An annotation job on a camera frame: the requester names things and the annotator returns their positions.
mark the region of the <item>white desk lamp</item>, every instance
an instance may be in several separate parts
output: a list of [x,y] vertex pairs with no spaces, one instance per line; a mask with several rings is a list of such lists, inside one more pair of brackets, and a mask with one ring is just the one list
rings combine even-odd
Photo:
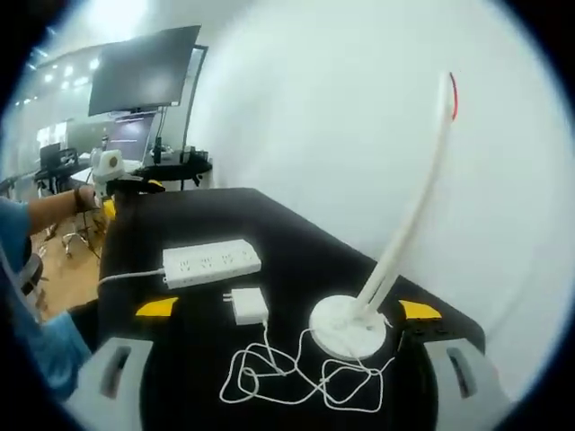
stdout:
[[419,196],[361,289],[357,298],[334,295],[312,310],[309,327],[315,342],[329,355],[347,361],[370,357],[385,342],[385,316],[377,309],[399,276],[399,263],[425,207],[457,113],[457,89],[451,74],[442,74],[438,89],[436,148]]

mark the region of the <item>white charger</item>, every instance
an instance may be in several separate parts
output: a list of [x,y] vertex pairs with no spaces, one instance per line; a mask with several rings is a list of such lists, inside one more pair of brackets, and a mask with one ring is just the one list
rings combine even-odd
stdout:
[[268,320],[268,306],[259,287],[232,289],[231,293],[224,294],[224,301],[232,303],[235,324],[238,326],[264,323]]

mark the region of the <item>white power strip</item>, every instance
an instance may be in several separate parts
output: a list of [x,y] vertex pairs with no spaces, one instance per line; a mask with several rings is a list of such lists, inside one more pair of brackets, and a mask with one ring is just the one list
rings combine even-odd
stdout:
[[167,249],[163,259],[165,282],[170,289],[244,276],[261,269],[258,254],[244,240]]

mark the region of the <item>person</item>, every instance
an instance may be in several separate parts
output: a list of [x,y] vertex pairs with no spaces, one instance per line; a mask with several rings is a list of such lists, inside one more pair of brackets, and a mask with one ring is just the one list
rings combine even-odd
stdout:
[[19,290],[17,275],[25,263],[25,244],[30,235],[94,207],[91,186],[24,204],[0,198],[2,314],[58,400],[67,399],[74,391],[78,371],[95,349],[96,303],[40,324]]

